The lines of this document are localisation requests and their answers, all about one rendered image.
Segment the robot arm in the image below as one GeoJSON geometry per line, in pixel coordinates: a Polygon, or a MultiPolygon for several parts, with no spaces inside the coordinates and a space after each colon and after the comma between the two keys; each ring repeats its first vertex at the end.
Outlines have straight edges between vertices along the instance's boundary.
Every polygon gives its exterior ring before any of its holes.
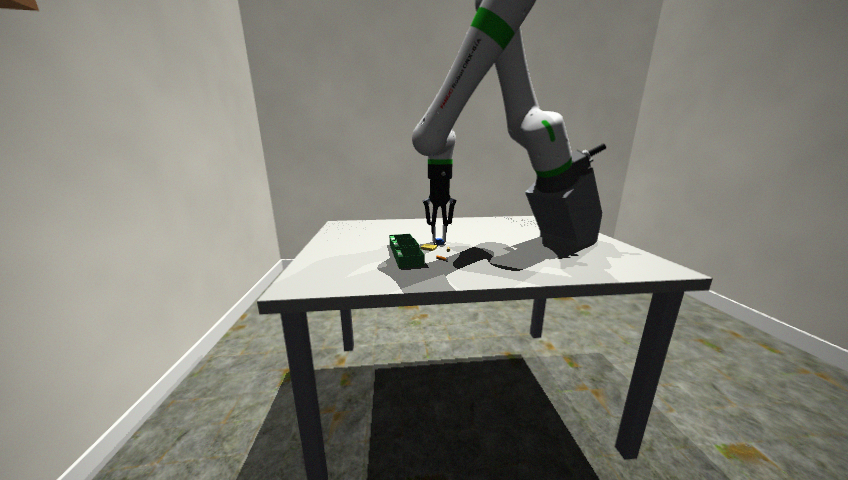
{"type": "Polygon", "coordinates": [[[538,110],[521,34],[521,24],[535,2],[475,0],[477,13],[454,64],[412,134],[416,151],[428,156],[428,179],[452,179],[456,141],[452,128],[494,63],[508,133],[527,149],[537,174],[537,189],[543,193],[560,192],[573,186],[580,175],[593,172],[590,157],[605,150],[606,145],[571,153],[562,116],[538,110]]]}

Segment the green rack of bins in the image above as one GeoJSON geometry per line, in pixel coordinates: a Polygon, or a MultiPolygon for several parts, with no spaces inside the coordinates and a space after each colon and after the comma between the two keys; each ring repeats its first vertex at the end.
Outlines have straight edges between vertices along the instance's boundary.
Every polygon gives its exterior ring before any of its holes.
{"type": "Polygon", "coordinates": [[[389,235],[389,242],[399,269],[425,266],[425,255],[411,234],[389,235]]]}

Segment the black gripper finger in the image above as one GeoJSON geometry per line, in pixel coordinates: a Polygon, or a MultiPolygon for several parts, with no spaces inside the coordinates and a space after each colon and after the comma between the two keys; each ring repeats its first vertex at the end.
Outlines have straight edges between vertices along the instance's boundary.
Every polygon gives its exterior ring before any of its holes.
{"type": "Polygon", "coordinates": [[[433,205],[432,220],[430,219],[430,210],[429,210],[429,204],[430,203],[429,202],[430,202],[429,198],[426,199],[426,200],[423,200],[423,203],[425,205],[426,221],[427,221],[428,225],[431,225],[432,241],[434,243],[436,243],[436,226],[435,225],[436,225],[436,217],[437,217],[439,199],[437,198],[436,202],[435,202],[435,206],[433,205]]]}
{"type": "Polygon", "coordinates": [[[446,242],[447,226],[448,226],[449,224],[452,224],[453,212],[454,212],[454,205],[455,205],[455,203],[456,203],[456,200],[455,200],[455,199],[450,198],[450,206],[449,206],[448,220],[447,220],[447,213],[446,213],[446,199],[445,199],[445,198],[443,198],[443,199],[442,199],[442,203],[443,203],[443,207],[441,207],[441,209],[442,209],[442,218],[443,218],[442,240],[443,240],[444,242],[446,242]]]}

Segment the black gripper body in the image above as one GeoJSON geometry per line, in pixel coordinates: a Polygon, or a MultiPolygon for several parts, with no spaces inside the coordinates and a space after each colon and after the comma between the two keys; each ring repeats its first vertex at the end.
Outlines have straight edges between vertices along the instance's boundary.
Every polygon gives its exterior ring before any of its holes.
{"type": "Polygon", "coordinates": [[[436,199],[439,199],[438,207],[443,207],[442,199],[446,199],[446,204],[450,200],[450,179],[448,180],[432,180],[430,179],[430,195],[429,199],[435,206],[436,199]]]}

